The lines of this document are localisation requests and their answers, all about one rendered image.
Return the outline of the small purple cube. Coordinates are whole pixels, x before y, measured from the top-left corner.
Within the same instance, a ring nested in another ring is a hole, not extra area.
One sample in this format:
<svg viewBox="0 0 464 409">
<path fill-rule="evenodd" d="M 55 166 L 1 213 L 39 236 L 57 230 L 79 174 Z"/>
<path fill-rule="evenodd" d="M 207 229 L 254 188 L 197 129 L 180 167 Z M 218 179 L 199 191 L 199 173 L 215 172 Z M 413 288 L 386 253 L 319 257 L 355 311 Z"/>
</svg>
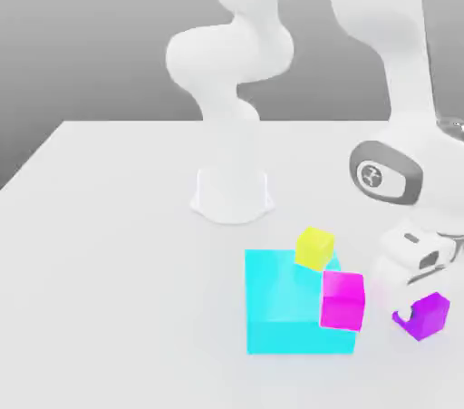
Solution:
<svg viewBox="0 0 464 409">
<path fill-rule="evenodd" d="M 417 341 L 438 333 L 445 326 L 450 301 L 439 292 L 424 297 L 411 306 L 411 317 L 403 320 L 395 311 L 392 320 Z"/>
</svg>

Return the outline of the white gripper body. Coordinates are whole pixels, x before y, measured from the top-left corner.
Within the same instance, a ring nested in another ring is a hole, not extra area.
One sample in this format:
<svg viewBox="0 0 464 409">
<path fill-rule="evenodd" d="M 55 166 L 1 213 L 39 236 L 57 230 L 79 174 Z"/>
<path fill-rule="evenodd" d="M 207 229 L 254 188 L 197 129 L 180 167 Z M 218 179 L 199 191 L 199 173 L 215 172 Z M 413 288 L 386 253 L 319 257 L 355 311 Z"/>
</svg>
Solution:
<svg viewBox="0 0 464 409">
<path fill-rule="evenodd" d="M 411 311 L 412 305 L 435 292 L 454 288 L 454 267 L 441 268 L 420 279 L 388 257 L 379 257 L 372 269 L 372 296 L 387 312 Z"/>
</svg>

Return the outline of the small magenta cube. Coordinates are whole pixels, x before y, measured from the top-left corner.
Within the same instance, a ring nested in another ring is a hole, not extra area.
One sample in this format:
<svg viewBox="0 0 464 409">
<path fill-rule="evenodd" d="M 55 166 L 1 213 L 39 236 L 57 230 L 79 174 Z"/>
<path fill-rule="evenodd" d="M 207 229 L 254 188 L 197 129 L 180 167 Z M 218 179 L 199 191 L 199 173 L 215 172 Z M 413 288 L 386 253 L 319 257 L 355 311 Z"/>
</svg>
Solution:
<svg viewBox="0 0 464 409">
<path fill-rule="evenodd" d="M 320 325 L 360 332 L 365 309 L 363 275 L 326 270 L 323 273 Z"/>
</svg>

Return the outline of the large cyan box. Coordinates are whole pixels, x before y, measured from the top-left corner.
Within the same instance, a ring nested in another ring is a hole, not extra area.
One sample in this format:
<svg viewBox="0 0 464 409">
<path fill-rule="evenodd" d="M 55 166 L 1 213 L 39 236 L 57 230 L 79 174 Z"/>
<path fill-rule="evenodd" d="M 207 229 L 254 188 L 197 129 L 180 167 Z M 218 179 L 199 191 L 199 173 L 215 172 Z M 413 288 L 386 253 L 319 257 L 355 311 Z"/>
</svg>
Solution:
<svg viewBox="0 0 464 409">
<path fill-rule="evenodd" d="M 250 355 L 349 355 L 356 333 L 320 326 L 323 274 L 293 250 L 245 251 L 246 351 Z"/>
</svg>

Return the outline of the small yellow cube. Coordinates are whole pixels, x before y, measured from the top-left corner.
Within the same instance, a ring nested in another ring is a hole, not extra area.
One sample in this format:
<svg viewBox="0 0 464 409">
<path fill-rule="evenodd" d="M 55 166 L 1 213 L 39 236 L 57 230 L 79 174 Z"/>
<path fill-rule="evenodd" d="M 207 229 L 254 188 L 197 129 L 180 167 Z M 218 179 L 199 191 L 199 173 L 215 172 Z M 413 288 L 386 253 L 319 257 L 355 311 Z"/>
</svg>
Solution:
<svg viewBox="0 0 464 409">
<path fill-rule="evenodd" d="M 323 271 L 334 252 L 334 235 L 326 230 L 309 227 L 298 237 L 295 263 L 314 271 Z"/>
</svg>

